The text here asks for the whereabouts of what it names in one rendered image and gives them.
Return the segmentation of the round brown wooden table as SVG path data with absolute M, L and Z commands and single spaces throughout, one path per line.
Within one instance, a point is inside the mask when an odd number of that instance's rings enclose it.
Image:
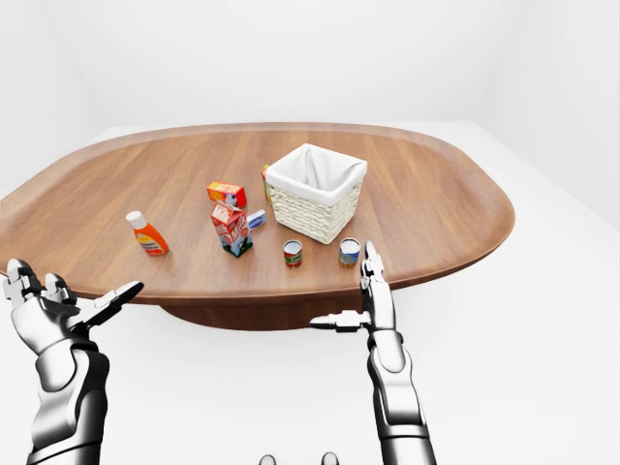
M 307 142 L 367 162 L 342 235 L 374 243 L 395 289 L 481 260 L 512 230 L 512 204 L 495 182 L 461 150 L 423 134 L 336 123 L 181 127 L 84 147 L 1 200 L 0 273 L 19 258 L 88 298 L 139 280 L 139 303 L 227 329 L 302 328 L 358 309 L 358 269 L 339 264 L 336 244 L 303 238 L 302 264 L 289 268 L 283 245 L 294 231 L 268 220 L 235 257 L 210 219 L 210 182 L 243 186 L 249 212 L 266 208 L 262 167 Z M 134 210 L 167 254 L 144 252 L 126 220 Z

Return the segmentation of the red white milk carton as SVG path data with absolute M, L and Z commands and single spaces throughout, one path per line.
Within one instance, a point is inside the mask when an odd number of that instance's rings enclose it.
M 253 245 L 246 214 L 241 209 L 217 201 L 211 221 L 223 249 L 235 257 L 240 257 Z

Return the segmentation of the white wicker basket with liner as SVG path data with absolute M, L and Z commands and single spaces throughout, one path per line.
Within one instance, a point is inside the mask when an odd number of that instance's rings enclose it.
M 367 162 L 304 143 L 265 170 L 275 220 L 329 244 L 353 218 Z

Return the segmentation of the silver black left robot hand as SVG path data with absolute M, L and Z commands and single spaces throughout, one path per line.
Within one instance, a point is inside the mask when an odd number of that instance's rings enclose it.
M 49 273 L 42 284 L 31 266 L 19 259 L 8 261 L 4 282 L 6 297 L 13 305 L 15 330 L 38 356 L 62 343 L 95 351 L 97 346 L 90 340 L 89 330 L 120 312 L 142 288 L 142 282 L 131 281 L 80 308 L 76 295 L 61 276 Z

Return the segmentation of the orange bottle with white cap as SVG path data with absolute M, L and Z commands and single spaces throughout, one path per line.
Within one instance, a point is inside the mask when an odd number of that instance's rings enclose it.
M 134 210 L 126 215 L 126 220 L 132 226 L 137 242 L 149 256 L 165 255 L 169 246 L 160 233 L 146 221 L 143 214 Z

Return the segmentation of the red orange butter box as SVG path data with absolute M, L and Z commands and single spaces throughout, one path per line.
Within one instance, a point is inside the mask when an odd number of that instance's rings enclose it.
M 247 203 L 245 190 L 241 185 L 214 180 L 207 186 L 206 192 L 214 203 L 224 202 L 236 208 L 243 208 Z

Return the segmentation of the blue yellow soup tin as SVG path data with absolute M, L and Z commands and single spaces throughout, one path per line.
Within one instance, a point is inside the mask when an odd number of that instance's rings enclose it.
M 338 262 L 344 267 L 353 267 L 358 260 L 361 245 L 352 237 L 343 238 L 339 244 Z

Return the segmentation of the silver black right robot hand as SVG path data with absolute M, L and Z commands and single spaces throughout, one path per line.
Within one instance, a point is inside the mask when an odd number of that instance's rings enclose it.
M 364 246 L 364 259 L 360 262 L 362 311 L 343 310 L 338 314 L 315 317 L 309 325 L 337 332 L 356 332 L 362 327 L 369 332 L 396 331 L 393 298 L 384 270 L 380 254 L 368 240 Z

